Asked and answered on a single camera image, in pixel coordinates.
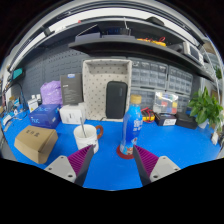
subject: blue tabletop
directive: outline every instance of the blue tabletop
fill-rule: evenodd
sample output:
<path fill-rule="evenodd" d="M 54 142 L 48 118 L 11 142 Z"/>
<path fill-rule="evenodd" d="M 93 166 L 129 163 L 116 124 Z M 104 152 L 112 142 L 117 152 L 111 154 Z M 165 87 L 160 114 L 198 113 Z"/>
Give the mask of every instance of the blue tabletop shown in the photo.
<path fill-rule="evenodd" d="M 122 123 L 90 121 L 85 124 L 102 125 L 104 134 L 99 139 L 99 150 L 94 154 L 83 187 L 100 190 L 123 190 L 142 187 L 134 159 L 125 160 L 116 153 L 122 136 Z M 45 164 L 37 164 L 14 147 L 16 136 L 30 125 L 29 117 L 14 120 L 5 132 L 9 147 L 18 162 L 45 169 L 58 156 L 69 156 L 78 150 L 73 135 L 77 125 L 59 123 L 56 128 L 58 140 Z M 220 146 L 212 144 L 210 137 L 214 130 L 208 125 L 196 130 L 179 126 L 157 126 L 155 122 L 144 123 L 137 145 L 157 156 L 167 156 L 181 169 L 190 165 L 216 159 Z"/>

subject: blue plastic bottle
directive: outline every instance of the blue plastic bottle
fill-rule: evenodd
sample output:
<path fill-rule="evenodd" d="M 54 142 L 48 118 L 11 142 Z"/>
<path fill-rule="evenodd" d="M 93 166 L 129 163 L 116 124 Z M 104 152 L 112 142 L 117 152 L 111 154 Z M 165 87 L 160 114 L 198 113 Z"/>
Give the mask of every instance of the blue plastic bottle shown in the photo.
<path fill-rule="evenodd" d="M 123 119 L 123 134 L 120 144 L 120 152 L 125 156 L 133 154 L 133 145 L 137 144 L 137 139 L 142 128 L 143 119 L 140 104 L 141 96 L 131 95 L 129 110 Z"/>

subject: white cup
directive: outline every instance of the white cup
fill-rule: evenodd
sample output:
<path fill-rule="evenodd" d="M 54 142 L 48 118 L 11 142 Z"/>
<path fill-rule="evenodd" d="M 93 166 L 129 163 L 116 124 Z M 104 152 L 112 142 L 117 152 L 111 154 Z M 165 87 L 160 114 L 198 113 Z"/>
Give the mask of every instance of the white cup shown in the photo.
<path fill-rule="evenodd" d="M 94 127 L 89 124 L 84 124 L 84 130 L 86 133 L 86 138 L 84 136 L 81 125 L 74 130 L 74 136 L 78 149 L 80 150 L 87 147 L 88 145 L 93 145 L 94 153 L 96 153 L 99 149 L 98 139 L 103 135 L 103 127 L 101 125 Z"/>

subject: green plant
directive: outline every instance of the green plant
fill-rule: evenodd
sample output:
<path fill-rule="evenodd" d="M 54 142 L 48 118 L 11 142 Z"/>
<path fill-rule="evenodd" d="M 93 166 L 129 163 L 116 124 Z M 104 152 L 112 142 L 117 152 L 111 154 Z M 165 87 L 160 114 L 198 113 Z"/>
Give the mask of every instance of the green plant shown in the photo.
<path fill-rule="evenodd" d="M 216 74 L 217 79 L 221 79 L 222 78 L 221 69 L 218 68 L 217 66 L 215 66 L 214 70 L 215 70 L 215 74 Z"/>
<path fill-rule="evenodd" d="M 212 124 L 217 126 L 217 130 L 222 130 L 223 122 L 223 107 L 218 103 L 214 96 L 210 97 L 208 95 L 208 90 L 205 87 L 204 92 L 202 93 L 201 89 L 193 94 L 193 98 L 188 103 L 188 107 L 191 107 L 190 116 L 196 117 L 196 122 L 201 124 L 207 119 L 209 120 L 209 127 Z"/>

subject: blue box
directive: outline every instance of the blue box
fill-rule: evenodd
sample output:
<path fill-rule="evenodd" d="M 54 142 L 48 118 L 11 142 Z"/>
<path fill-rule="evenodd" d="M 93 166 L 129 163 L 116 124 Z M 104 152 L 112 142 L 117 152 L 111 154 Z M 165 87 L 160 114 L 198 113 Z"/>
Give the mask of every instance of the blue box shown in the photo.
<path fill-rule="evenodd" d="M 31 125 L 55 129 L 61 121 L 59 109 L 60 104 L 40 105 L 29 114 Z"/>

